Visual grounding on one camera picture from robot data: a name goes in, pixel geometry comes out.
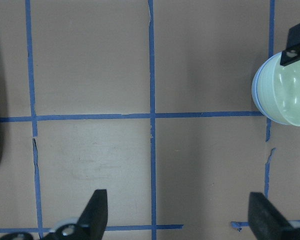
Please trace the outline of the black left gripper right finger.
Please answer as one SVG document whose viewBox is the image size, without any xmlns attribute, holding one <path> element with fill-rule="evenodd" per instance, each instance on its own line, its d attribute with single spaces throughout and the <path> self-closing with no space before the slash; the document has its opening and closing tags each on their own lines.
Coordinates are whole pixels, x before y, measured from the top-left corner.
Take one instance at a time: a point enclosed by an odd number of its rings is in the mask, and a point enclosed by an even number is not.
<svg viewBox="0 0 300 240">
<path fill-rule="evenodd" d="M 248 225 L 257 240 L 300 240 L 300 222 L 288 221 L 261 192 L 251 192 Z"/>
</svg>

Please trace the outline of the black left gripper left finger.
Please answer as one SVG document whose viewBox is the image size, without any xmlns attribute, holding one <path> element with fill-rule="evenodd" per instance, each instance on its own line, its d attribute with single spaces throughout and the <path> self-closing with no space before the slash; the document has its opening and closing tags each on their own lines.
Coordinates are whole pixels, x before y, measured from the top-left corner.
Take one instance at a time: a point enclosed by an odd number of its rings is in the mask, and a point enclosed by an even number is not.
<svg viewBox="0 0 300 240">
<path fill-rule="evenodd" d="M 101 240 L 108 223 L 106 189 L 93 192 L 75 223 L 64 223 L 43 237 L 44 240 Z"/>
</svg>

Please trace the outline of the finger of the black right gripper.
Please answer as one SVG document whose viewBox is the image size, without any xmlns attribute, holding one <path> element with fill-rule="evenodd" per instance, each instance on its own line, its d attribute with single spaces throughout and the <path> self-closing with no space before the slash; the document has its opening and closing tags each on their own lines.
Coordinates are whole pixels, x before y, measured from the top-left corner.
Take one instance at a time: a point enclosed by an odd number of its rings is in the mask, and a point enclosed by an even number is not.
<svg viewBox="0 0 300 240">
<path fill-rule="evenodd" d="M 286 48 L 281 52 L 280 65 L 288 66 L 300 61 L 300 23 L 288 31 Z"/>
</svg>

